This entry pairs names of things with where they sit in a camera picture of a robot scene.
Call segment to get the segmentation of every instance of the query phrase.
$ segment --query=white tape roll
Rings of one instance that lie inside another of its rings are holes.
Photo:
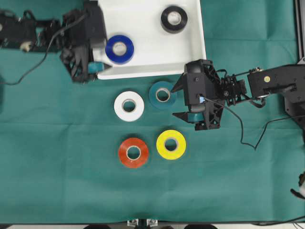
[[[135,108],[128,112],[124,110],[126,102],[133,102]],[[123,92],[114,101],[114,111],[116,115],[126,122],[138,120],[144,112],[144,101],[136,92]]]

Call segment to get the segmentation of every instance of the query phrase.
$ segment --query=tape roll center hole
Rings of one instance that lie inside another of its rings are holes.
[[[159,102],[165,103],[171,98],[171,92],[167,88],[160,88],[156,92],[156,98]]]
[[[132,99],[126,99],[124,102],[123,102],[123,110],[126,111],[126,112],[132,112],[135,110],[136,108],[136,104],[135,104],[135,101],[132,100]]]
[[[127,149],[126,154],[127,154],[127,157],[128,157],[130,160],[134,161],[134,160],[137,160],[137,159],[140,158],[140,156],[141,156],[141,150],[140,150],[140,148],[137,147],[137,146],[131,146],[131,147],[129,147],[129,148]]]
[[[180,13],[173,11],[168,14],[167,20],[171,25],[179,25],[181,23],[182,17]]]
[[[164,144],[165,148],[170,152],[175,151],[178,147],[178,141],[174,138],[168,138]]]
[[[127,52],[127,46],[123,42],[116,42],[112,47],[112,51],[117,56],[123,56]]]

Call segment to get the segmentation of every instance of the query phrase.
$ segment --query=black cable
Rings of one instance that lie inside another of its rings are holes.
[[[303,227],[301,227],[298,223],[295,223],[298,227],[300,227],[301,229],[304,229]]]
[[[265,223],[265,224],[253,224],[256,226],[273,226],[273,225],[279,225],[279,224],[283,224],[283,223],[291,223],[291,222],[295,222],[296,220],[300,220],[300,219],[304,219],[305,216],[300,216],[298,218],[294,218],[294,219],[290,219],[287,221],[281,221],[281,222],[276,222],[276,223]]]
[[[241,125],[241,130],[242,130],[240,143],[241,143],[242,145],[250,146],[250,147],[252,147],[254,150],[256,150],[257,147],[259,146],[259,144],[260,144],[261,140],[263,139],[263,136],[264,136],[264,134],[265,134],[265,132],[266,132],[266,130],[267,130],[267,127],[268,127],[268,125],[269,125],[270,123],[277,122],[277,121],[282,121],[282,120],[287,120],[287,119],[292,119],[292,118],[302,118],[302,117],[305,117],[305,115],[296,115],[296,116],[292,116],[292,117],[274,119],[274,120],[271,120],[271,121],[267,122],[267,123],[264,125],[264,130],[263,130],[263,132],[262,132],[262,134],[261,134],[259,140],[257,141],[256,145],[254,146],[254,145],[252,145],[252,144],[250,144],[250,143],[243,142],[243,139],[244,139],[244,123],[243,123],[241,117],[238,116],[238,114],[236,114],[236,113],[235,113],[233,110],[231,110],[229,107],[227,107],[227,106],[225,106],[225,105],[222,105],[222,104],[220,104],[220,103],[218,103],[218,102],[215,102],[215,101],[213,101],[213,100],[211,100],[211,99],[205,98],[205,100],[207,100],[207,101],[209,101],[209,102],[212,102],[212,103],[214,103],[214,104],[217,104],[217,105],[221,106],[221,107],[224,108],[224,109],[227,109],[228,111],[230,111],[230,112],[239,120],[240,125]]]
[[[254,102],[255,99],[253,98],[250,98],[249,96],[247,96],[246,94],[242,94],[242,96],[245,98],[245,100],[239,102],[239,103],[242,103],[242,102],[249,102],[251,103],[253,106],[257,107],[257,108],[263,108],[265,105],[266,105],[266,100],[265,98],[262,98],[261,99],[261,103],[256,103]]]
[[[237,76],[240,76],[240,75],[251,74],[253,72],[256,72],[257,70],[260,70],[260,68],[254,68],[254,69],[251,69],[247,72],[243,72],[243,73],[239,73],[239,74],[233,74],[231,77],[237,77]]]
[[[244,123],[243,123],[242,119],[240,118],[240,116],[238,116],[237,113],[235,113],[235,112],[234,112],[233,110],[231,110],[229,107],[227,107],[227,106],[225,106],[225,105],[222,105],[222,104],[220,104],[220,103],[218,103],[218,102],[215,102],[215,101],[213,101],[213,100],[211,100],[211,99],[205,98],[205,100],[207,100],[207,101],[209,101],[209,102],[212,102],[212,103],[214,103],[214,104],[217,104],[217,105],[221,106],[222,108],[225,108],[225,109],[227,109],[228,111],[230,111],[230,112],[239,120],[239,122],[240,122],[240,126],[241,126],[241,129],[242,129],[242,136],[241,136],[241,139],[240,139],[240,143],[241,143],[242,145],[250,146],[250,147],[252,147],[254,150],[256,150],[256,148],[255,148],[254,145],[252,145],[252,144],[250,144],[250,143],[247,143],[247,142],[243,142],[243,139],[244,139]]]
[[[23,17],[24,17],[24,18],[28,18],[28,17],[27,17],[28,15],[30,16],[30,19],[36,21],[36,18],[35,18],[35,16],[34,16],[34,14],[32,13],[32,11],[26,10],[26,11],[23,12]]]
[[[31,69],[29,69],[25,74],[23,74],[21,76],[21,78],[17,81],[17,82],[14,82],[14,83],[7,83],[7,82],[0,82],[0,84],[5,84],[5,85],[9,85],[9,86],[13,86],[13,85],[17,85],[17,84],[20,84],[20,82],[28,75],[30,74],[32,71],[34,71],[36,68],[38,68],[47,58],[48,56],[48,53],[49,53],[49,50],[50,50],[50,47],[52,46],[52,43],[54,41],[54,39],[58,36],[58,35],[61,35],[62,33],[64,33],[66,30],[72,28],[73,26],[79,24],[82,20],[84,20],[86,18],[87,15],[82,15],[80,18],[78,18],[75,22],[67,25],[66,27],[58,30],[56,33],[54,33],[54,35],[52,36],[51,38],[51,41],[49,43],[49,46],[46,50],[46,53],[44,55],[44,57],[42,58],[41,61],[39,61],[34,67],[32,67]]]
[[[224,78],[227,78],[228,77],[228,72],[226,69],[220,69],[220,70],[217,70],[216,71],[217,73],[224,73]]]
[[[257,149],[258,145],[260,144],[260,142],[261,142],[261,140],[262,140],[262,138],[263,138],[263,136],[264,136],[264,134],[265,134],[265,132],[266,132],[266,130],[267,130],[267,126],[268,126],[270,123],[277,122],[277,121],[283,121],[283,120],[287,120],[287,119],[292,119],[292,118],[303,118],[303,117],[305,117],[305,115],[296,115],[296,116],[292,116],[292,117],[274,119],[274,120],[271,120],[271,121],[267,122],[267,123],[265,124],[264,130],[263,130],[263,132],[262,132],[262,134],[261,134],[261,136],[260,136],[260,138],[259,138],[259,140],[258,140],[258,142],[257,142],[257,144],[256,144],[256,146],[255,146],[255,149]]]

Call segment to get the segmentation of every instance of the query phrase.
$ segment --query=white tray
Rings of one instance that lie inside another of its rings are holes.
[[[101,80],[181,74],[190,61],[206,59],[200,0],[99,0],[108,39],[128,36],[134,44],[133,58],[124,65],[112,63],[104,49],[93,50],[95,61],[112,66],[98,74]],[[168,6],[183,8],[185,29],[170,34],[161,26]]]

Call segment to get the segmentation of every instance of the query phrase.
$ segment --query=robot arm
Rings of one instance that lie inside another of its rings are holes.
[[[56,19],[38,21],[30,10],[18,18],[11,11],[0,9],[0,48],[46,54],[62,51],[61,60],[74,82],[96,79],[88,69],[94,62],[92,48],[104,47],[106,42],[104,17],[97,1],[86,1],[83,10],[63,15],[62,25]]]
[[[247,96],[244,80],[237,80],[239,75],[246,73],[225,75],[224,78],[220,78],[218,72],[211,61],[198,60],[186,64],[185,71],[172,92],[184,91],[188,112],[173,115],[195,124],[195,130],[218,129],[225,104],[231,106],[251,102],[261,108],[265,105],[265,98],[271,94],[284,96],[287,101],[286,111],[290,116],[305,115],[305,65],[303,64],[285,65],[265,71],[257,68],[246,72],[251,97]],[[295,121],[305,130],[305,122],[302,118]]]

